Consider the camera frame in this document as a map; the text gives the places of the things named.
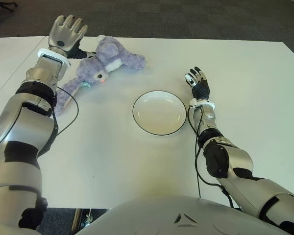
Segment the white table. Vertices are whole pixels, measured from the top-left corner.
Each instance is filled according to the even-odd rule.
[[[0,38],[0,89],[44,37]]]
[[[294,193],[294,54],[273,42],[119,38],[147,58],[143,71],[119,69],[103,84],[76,94],[80,115],[39,158],[43,196],[50,207],[112,208],[149,196],[197,196],[195,135],[189,124],[169,136],[143,131],[132,117],[141,94],[164,90],[187,106],[192,93],[183,75],[198,66],[206,74],[217,124],[254,161],[254,176],[269,178]],[[82,48],[94,50],[96,38]],[[0,110],[37,61],[45,38],[0,91]],[[75,77],[77,60],[59,82]],[[58,118],[60,129],[75,116],[71,102]],[[205,160],[198,160],[202,176]],[[228,205],[219,189],[200,183],[202,197]]]

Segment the black joint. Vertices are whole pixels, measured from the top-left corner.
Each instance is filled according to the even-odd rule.
[[[39,107],[39,106],[37,106],[37,105],[34,105],[34,104],[32,104],[32,103],[29,103],[29,102],[24,102],[24,103],[22,104],[22,107],[26,107],[26,108],[28,108],[28,109],[31,110],[31,111],[34,111],[34,112],[36,112],[36,113],[39,113],[39,114],[41,114],[41,115],[48,116],[48,117],[51,116],[51,112],[52,112],[51,109],[49,109],[48,111],[46,111],[46,110],[44,110],[43,108],[41,108],[41,107]]]
[[[40,169],[37,162],[37,153],[38,149],[30,144],[9,141],[4,150],[5,162],[27,163]]]
[[[243,178],[243,179],[249,179],[249,180],[261,180],[262,178],[253,177],[253,174],[250,170],[236,167],[233,169],[234,173],[237,177]]]
[[[205,148],[204,157],[206,158],[207,171],[216,178],[227,178],[229,169],[229,155],[222,145],[216,142],[209,143]]]
[[[41,97],[49,103],[51,107],[57,104],[57,97],[54,95],[53,90],[41,82],[25,82],[16,91],[18,93],[28,93]]]
[[[22,218],[19,221],[19,227],[36,230],[43,220],[47,206],[46,199],[38,197],[35,208],[27,208],[23,211]]]
[[[204,130],[198,138],[199,146],[203,146],[209,139],[213,137],[223,137],[223,134],[216,128],[208,128]]]

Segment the stuffed animal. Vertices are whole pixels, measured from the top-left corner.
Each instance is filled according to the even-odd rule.
[[[146,66],[145,57],[133,54],[115,38],[110,36],[98,36],[100,42],[97,46],[95,56],[83,59],[77,70],[77,78],[66,83],[62,88],[74,95],[81,86],[93,86],[104,82],[109,72],[118,69],[120,66],[134,70],[142,70]],[[69,103],[71,97],[62,90],[57,90],[57,105],[55,114],[59,115]]]

